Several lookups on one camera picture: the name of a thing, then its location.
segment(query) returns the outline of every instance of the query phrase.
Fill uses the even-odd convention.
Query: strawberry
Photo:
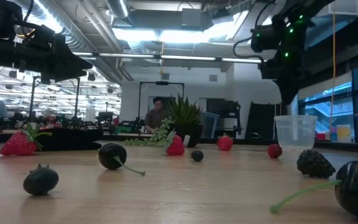
[[[183,141],[181,140],[181,137],[175,135],[172,144],[167,149],[167,154],[170,156],[180,156],[183,155],[183,153],[185,153]]]
[[[229,151],[231,147],[233,146],[233,140],[230,138],[230,136],[227,136],[226,133],[219,137],[217,143],[218,147],[222,151]]]
[[[283,150],[278,144],[271,144],[268,146],[267,154],[270,158],[277,159],[283,154]]]
[[[41,135],[51,136],[51,133],[38,133],[39,126],[32,129],[30,123],[27,124],[27,130],[20,130],[1,148],[0,153],[4,156],[28,156],[34,153],[37,148],[41,150],[42,145],[35,139]]]

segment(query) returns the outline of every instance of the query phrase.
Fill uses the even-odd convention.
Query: wooden table
[[[146,170],[106,170],[96,151],[42,152],[0,156],[0,223],[358,223],[336,202],[333,188],[304,195],[278,215],[270,205],[288,194],[325,180],[296,169],[299,152],[269,159],[266,146],[234,146],[221,152],[200,145],[204,160],[163,156],[160,149],[127,147],[127,165]],[[358,153],[321,150],[338,169]],[[50,164],[60,181],[46,197],[22,188],[29,170]]]

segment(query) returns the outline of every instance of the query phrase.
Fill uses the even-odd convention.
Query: metal frame
[[[156,85],[162,85],[162,84],[159,84],[159,83],[162,83],[162,82],[140,82],[139,83],[139,100],[138,100],[138,104],[137,104],[137,117],[140,119],[140,99],[141,99],[141,96],[142,96],[142,85],[143,84],[156,84]],[[184,83],[170,83],[170,82],[164,82],[163,85],[181,85],[182,87],[182,96],[185,95],[185,84]]]
[[[34,104],[34,92],[35,92],[35,81],[41,78],[41,76],[32,77],[32,88],[31,88],[31,100],[30,100],[30,115],[29,115],[29,121],[32,119],[32,108]],[[80,78],[77,79],[77,92],[75,97],[75,111],[74,111],[74,117],[77,117],[77,109],[78,109],[78,95],[80,94]]]

